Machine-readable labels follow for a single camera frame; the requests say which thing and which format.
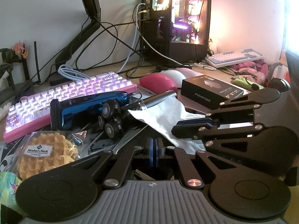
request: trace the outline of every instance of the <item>computer mouse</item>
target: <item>computer mouse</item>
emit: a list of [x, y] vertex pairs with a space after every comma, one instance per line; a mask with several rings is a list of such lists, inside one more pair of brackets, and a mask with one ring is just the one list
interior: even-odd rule
[[186, 77], [182, 73], [176, 70], [161, 71], [160, 73], [170, 77], [178, 88], [182, 87], [182, 81], [186, 79]]
[[139, 79], [140, 85], [155, 93], [163, 93], [168, 90], [178, 91], [175, 82], [167, 75], [151, 73]]
[[180, 73], [182, 73], [186, 78], [189, 78], [189, 77], [197, 77], [197, 76], [202, 76], [203, 74], [202, 73], [199, 73], [199, 72], [196, 72], [196, 71], [193, 71], [189, 68], [176, 68], [175, 69], [176, 71], [179, 71]]

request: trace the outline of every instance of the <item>pink keyboard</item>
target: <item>pink keyboard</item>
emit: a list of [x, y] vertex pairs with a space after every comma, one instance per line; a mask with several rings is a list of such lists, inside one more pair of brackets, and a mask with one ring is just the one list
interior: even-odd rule
[[9, 108], [6, 117], [4, 141], [10, 143], [26, 134], [36, 131], [46, 125], [50, 120], [50, 102], [52, 99], [63, 101], [66, 99], [110, 91], [126, 91], [133, 93], [137, 85], [133, 84], [114, 72], [104, 73], [72, 82], [47, 92], [37, 93], [22, 98], [20, 103]]

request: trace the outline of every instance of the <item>black cylindrical handle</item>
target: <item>black cylindrical handle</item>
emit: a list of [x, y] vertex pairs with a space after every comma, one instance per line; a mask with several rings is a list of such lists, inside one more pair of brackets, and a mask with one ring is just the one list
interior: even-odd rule
[[176, 92], [174, 92], [173, 90], [168, 90], [164, 93], [159, 93], [153, 96], [150, 96], [144, 100], [142, 100], [142, 102], [144, 103], [144, 105], [146, 106], [146, 108], [150, 108], [153, 107], [157, 104], [159, 104], [160, 102], [163, 102], [165, 99], [170, 98], [172, 96], [177, 96]]

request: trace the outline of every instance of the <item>white and blue keyboard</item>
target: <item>white and blue keyboard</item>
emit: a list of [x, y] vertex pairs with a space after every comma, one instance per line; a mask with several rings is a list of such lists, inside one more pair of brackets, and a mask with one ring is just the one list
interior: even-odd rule
[[205, 61], [208, 64], [218, 68], [263, 58], [264, 56], [261, 53], [256, 52], [253, 49], [245, 49], [237, 52], [230, 51], [212, 56], [208, 55], [205, 58]]

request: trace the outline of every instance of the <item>red mouse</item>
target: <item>red mouse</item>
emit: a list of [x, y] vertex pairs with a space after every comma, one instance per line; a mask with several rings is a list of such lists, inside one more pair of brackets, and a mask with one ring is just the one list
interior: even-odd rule
[[168, 90], [178, 91], [174, 81], [161, 73], [151, 73], [139, 79], [140, 85], [155, 93], [163, 93]]

